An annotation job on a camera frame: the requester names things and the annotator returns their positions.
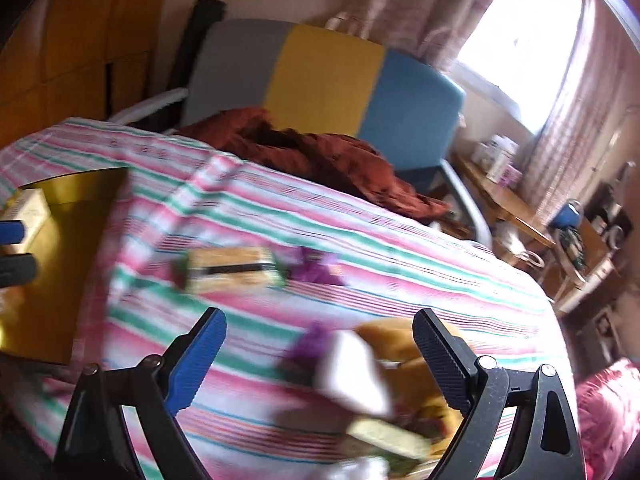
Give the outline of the purple toy block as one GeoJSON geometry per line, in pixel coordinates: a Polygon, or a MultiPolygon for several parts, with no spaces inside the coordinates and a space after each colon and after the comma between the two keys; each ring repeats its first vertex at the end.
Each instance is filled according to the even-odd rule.
{"type": "Polygon", "coordinates": [[[322,252],[309,247],[299,247],[288,265],[290,280],[317,284],[344,286],[341,263],[333,252],[322,252]]]}

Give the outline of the wooden side table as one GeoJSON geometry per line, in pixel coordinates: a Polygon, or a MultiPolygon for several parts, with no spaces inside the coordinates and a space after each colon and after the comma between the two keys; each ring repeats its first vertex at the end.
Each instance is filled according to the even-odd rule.
{"type": "Polygon", "coordinates": [[[587,220],[582,219],[578,226],[585,260],[585,267],[578,271],[561,245],[559,235],[549,231],[513,191],[489,181],[469,159],[455,154],[452,160],[459,176],[471,182],[472,190],[485,207],[487,222],[494,226],[503,221],[512,226],[525,248],[544,262],[543,268],[535,268],[510,255],[498,238],[494,239],[494,251],[499,258],[527,271],[554,304],[556,313],[561,316],[570,313],[613,273],[608,245],[587,220]]]}

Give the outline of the gold cardboard box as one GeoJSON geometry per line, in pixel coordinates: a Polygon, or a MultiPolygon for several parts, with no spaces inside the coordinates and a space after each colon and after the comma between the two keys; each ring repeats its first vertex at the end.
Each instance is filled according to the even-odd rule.
{"type": "Polygon", "coordinates": [[[29,283],[10,289],[1,307],[1,352],[66,365],[103,231],[127,181],[125,167],[64,174],[29,185],[39,188],[50,217],[28,251],[37,263],[29,283]]]}

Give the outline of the wooden wardrobe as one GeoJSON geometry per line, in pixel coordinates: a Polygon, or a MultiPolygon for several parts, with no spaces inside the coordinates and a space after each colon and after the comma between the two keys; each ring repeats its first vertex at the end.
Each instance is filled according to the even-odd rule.
{"type": "Polygon", "coordinates": [[[164,0],[34,0],[1,48],[1,143],[149,90],[164,0]]]}

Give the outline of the red pink pillow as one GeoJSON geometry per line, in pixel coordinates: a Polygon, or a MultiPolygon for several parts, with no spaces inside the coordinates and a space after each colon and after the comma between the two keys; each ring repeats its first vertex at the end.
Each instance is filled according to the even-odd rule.
{"type": "Polygon", "coordinates": [[[587,479],[608,479],[639,434],[639,367],[620,359],[576,387],[587,479]]]}

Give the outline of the rust red blanket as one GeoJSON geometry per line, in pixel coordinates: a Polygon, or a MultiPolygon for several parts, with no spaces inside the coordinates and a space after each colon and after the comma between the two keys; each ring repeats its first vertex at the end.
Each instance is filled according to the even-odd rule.
{"type": "Polygon", "coordinates": [[[450,206],[419,193],[370,144],[335,133],[278,130],[261,107],[223,110],[178,130],[216,150],[366,200],[401,216],[430,222],[450,206]]]}

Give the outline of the white carton on table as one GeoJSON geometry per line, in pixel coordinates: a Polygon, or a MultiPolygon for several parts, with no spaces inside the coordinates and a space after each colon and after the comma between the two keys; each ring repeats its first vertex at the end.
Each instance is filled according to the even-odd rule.
{"type": "Polygon", "coordinates": [[[490,139],[477,144],[472,151],[471,160],[485,178],[503,188],[510,188],[520,173],[513,166],[518,154],[518,144],[507,136],[494,134],[490,139]]]}

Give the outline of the patterned soap box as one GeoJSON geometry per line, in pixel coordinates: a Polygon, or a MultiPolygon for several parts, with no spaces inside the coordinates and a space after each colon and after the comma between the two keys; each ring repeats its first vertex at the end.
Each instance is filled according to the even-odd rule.
{"type": "Polygon", "coordinates": [[[172,278],[192,295],[248,292],[285,283],[272,251],[260,246],[189,249],[172,265],[172,278]]]}

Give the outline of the pink checked curtain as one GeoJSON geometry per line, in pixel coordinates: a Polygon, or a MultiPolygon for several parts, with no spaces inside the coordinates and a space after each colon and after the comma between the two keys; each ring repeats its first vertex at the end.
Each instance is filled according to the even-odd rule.
{"type": "MultiPolygon", "coordinates": [[[[337,14],[349,35],[448,73],[498,0],[347,0],[337,14]]],[[[624,68],[625,32],[604,0],[580,0],[567,66],[518,185],[544,219],[582,175],[610,114],[624,68]]]]}

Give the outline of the striped pink green bedsheet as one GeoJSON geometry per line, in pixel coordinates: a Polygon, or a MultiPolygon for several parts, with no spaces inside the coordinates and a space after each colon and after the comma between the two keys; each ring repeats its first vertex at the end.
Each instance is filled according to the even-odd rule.
{"type": "Polygon", "coordinates": [[[205,309],[228,334],[179,424],[216,479],[314,479],[347,413],[290,355],[307,330],[432,308],[479,354],[574,377],[542,289],[488,249],[183,136],[70,118],[1,152],[1,195],[118,168],[70,334],[70,368],[137,364],[205,309]]]}

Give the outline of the cream soap box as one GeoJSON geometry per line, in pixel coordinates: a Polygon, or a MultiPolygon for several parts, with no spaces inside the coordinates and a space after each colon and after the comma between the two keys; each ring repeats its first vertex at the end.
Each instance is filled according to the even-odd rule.
{"type": "Polygon", "coordinates": [[[2,250],[10,255],[27,252],[50,214],[43,190],[40,188],[17,190],[2,212],[1,220],[20,220],[25,227],[25,236],[21,243],[1,243],[2,250]]]}

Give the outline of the blue pot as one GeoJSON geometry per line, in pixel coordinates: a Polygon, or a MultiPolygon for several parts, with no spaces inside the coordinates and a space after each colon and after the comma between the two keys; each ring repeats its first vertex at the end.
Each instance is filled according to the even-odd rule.
{"type": "Polygon", "coordinates": [[[584,218],[584,208],[578,200],[568,200],[549,223],[552,230],[578,228],[584,218]]]}

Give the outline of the yellow sponge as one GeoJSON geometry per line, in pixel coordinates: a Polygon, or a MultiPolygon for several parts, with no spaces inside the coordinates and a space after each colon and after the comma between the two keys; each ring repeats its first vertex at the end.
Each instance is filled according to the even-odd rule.
{"type": "Polygon", "coordinates": [[[384,361],[384,378],[402,422],[437,440],[451,438],[461,422],[450,408],[413,339],[408,318],[380,318],[355,328],[355,333],[384,361]]]}

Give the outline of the grey yellow blue headboard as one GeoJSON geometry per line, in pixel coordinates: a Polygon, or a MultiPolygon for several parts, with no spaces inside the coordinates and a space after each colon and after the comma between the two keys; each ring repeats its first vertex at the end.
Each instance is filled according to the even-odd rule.
{"type": "Polygon", "coordinates": [[[181,122],[259,106],[273,125],[354,136],[398,171],[446,156],[464,92],[447,76],[379,44],[305,24],[229,20],[209,29],[181,122]]]}

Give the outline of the white foam block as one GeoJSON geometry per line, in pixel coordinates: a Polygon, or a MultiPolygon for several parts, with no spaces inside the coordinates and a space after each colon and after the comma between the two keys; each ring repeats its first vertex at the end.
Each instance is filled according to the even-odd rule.
{"type": "Polygon", "coordinates": [[[322,396],[358,415],[390,418],[393,399],[371,347],[352,330],[334,330],[314,372],[322,396]]]}

